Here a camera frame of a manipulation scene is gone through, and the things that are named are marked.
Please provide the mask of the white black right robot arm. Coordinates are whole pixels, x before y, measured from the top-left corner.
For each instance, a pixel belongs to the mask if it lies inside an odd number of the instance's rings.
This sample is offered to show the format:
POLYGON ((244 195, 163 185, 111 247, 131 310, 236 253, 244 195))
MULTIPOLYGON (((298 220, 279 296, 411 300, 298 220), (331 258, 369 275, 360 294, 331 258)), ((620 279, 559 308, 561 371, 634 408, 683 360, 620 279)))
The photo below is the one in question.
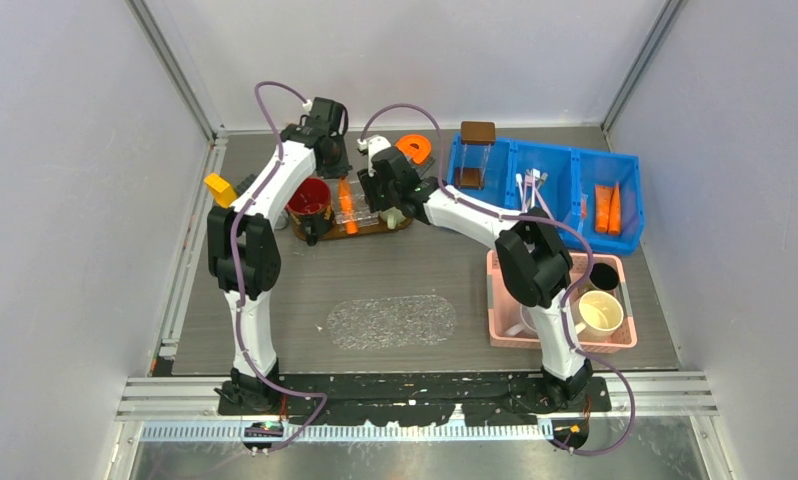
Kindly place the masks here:
POLYGON ((412 161, 383 136, 361 138, 367 166, 359 171, 367 205, 462 234, 495 251, 503 283, 527 311, 542 349, 541 377, 522 397, 525 407, 571 410, 593 374, 578 342, 569 295, 572 257, 558 223, 543 210, 528 214, 462 195, 435 177, 421 178, 412 161))

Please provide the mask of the clear glass toothbrush holder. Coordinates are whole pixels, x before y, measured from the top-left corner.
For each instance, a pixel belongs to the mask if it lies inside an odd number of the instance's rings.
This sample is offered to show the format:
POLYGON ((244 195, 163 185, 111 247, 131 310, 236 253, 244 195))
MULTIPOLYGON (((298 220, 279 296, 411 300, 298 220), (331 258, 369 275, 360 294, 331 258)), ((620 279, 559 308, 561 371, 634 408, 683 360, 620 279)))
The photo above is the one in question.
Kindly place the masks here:
MULTIPOLYGON (((357 179, 352 178, 351 176, 346 177, 351 184, 352 195, 353 195, 353 202, 354 202, 354 215, 356 221, 361 221, 363 225, 372 224, 375 222, 375 218, 379 217, 377 212, 371 212, 369 206, 366 203, 365 195, 363 189, 360 186, 360 183, 357 179)), ((338 183, 340 179, 337 180, 330 180, 328 182, 329 187, 332 192, 332 206, 335 212, 335 222, 340 224, 343 223, 343 217, 341 213, 341 208, 338 201, 338 183)))

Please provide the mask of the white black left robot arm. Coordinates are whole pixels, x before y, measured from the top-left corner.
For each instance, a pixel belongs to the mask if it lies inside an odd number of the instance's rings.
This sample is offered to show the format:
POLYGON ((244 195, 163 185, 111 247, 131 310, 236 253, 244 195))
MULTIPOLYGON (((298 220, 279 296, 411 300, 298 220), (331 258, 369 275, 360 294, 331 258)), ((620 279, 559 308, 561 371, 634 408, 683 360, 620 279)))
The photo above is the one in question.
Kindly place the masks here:
POLYGON ((272 157, 242 194, 208 213, 209 271, 228 303, 236 347, 230 377, 215 390, 222 415, 274 413, 290 394, 278 383, 271 338, 271 291, 281 272, 274 225, 305 180, 350 170, 347 130, 346 107, 315 98, 280 132, 272 157))

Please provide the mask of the light green mug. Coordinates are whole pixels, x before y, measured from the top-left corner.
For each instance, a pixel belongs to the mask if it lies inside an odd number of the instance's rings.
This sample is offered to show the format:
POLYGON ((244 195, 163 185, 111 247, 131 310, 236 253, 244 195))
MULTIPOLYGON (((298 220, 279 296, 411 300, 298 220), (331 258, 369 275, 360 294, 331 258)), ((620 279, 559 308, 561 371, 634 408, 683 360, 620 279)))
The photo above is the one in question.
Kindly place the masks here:
POLYGON ((404 214, 396 207, 390 207, 379 213, 379 218, 389 230, 396 230, 405 220, 404 214))

